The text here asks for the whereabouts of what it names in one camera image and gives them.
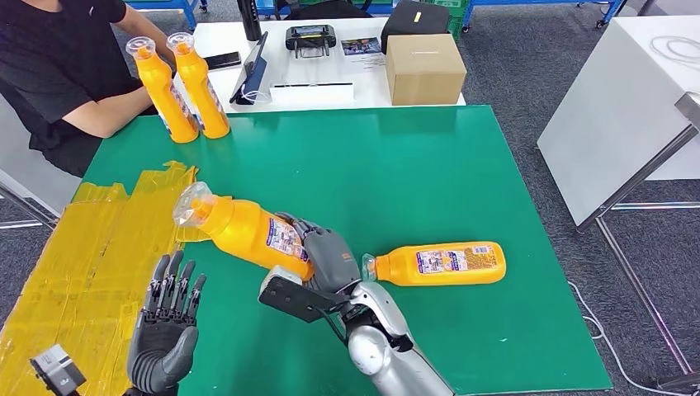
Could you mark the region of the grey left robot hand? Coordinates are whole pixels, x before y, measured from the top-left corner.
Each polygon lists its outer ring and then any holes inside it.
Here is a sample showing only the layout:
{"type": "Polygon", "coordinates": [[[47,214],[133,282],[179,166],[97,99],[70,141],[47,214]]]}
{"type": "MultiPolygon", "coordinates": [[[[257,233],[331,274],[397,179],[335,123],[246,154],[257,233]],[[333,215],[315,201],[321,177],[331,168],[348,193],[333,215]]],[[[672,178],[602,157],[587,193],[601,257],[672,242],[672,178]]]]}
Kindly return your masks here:
{"type": "Polygon", "coordinates": [[[204,274],[192,279],[196,263],[180,268],[183,251],[158,260],[135,321],[126,361],[126,395],[176,395],[192,369],[198,340],[196,314],[204,274]]]}

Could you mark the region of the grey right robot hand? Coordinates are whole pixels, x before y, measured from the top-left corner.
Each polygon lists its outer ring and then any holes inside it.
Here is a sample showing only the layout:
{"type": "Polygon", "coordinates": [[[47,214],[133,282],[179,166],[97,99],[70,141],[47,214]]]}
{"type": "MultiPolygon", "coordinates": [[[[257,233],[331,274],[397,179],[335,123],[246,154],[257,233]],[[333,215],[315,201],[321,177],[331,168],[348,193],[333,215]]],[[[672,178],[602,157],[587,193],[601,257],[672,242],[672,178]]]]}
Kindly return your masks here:
{"type": "Polygon", "coordinates": [[[305,282],[312,290],[337,295],[350,295],[362,278],[355,257],[343,237],[333,231],[285,212],[276,216],[284,219],[300,236],[313,274],[305,282]]]}

